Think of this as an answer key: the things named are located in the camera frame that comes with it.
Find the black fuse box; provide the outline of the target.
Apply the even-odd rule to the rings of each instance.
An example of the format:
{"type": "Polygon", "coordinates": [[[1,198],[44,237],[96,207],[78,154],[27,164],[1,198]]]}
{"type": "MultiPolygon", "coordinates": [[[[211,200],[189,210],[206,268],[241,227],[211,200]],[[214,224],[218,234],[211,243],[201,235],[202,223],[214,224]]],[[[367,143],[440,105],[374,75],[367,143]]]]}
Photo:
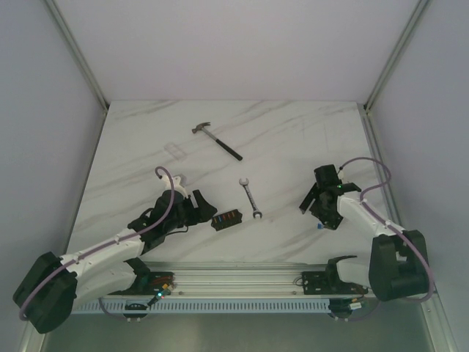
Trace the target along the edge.
{"type": "Polygon", "coordinates": [[[238,209],[221,213],[212,217],[211,227],[215,231],[225,230],[242,222],[243,215],[238,209]]]}

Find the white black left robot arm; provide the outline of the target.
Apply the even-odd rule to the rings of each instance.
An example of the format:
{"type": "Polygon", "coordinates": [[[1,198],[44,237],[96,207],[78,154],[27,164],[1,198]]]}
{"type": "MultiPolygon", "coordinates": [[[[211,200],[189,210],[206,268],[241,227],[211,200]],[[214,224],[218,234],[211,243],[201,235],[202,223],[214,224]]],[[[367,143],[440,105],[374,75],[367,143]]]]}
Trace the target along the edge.
{"type": "Polygon", "coordinates": [[[39,256],[12,297],[21,320],[46,334],[85,303],[126,290],[146,292],[149,269],[141,256],[179,229],[208,222],[218,211],[200,190],[189,194],[179,175],[161,180],[166,188],[155,204],[116,235],[72,254],[39,256]]]}

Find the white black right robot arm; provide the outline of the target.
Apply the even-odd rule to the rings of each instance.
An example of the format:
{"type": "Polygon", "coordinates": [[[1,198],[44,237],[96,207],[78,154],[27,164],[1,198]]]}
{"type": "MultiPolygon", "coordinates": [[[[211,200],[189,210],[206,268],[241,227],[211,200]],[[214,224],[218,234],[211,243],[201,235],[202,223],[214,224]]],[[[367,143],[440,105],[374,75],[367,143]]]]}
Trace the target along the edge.
{"type": "Polygon", "coordinates": [[[327,230],[351,221],[372,246],[368,260],[353,254],[334,257],[322,271],[303,272],[303,292],[352,294],[361,286],[380,301],[432,295],[435,284],[423,234],[385,219],[368,204],[361,188],[339,177],[333,164],[316,168],[314,176],[301,212],[310,212],[327,230]]]}

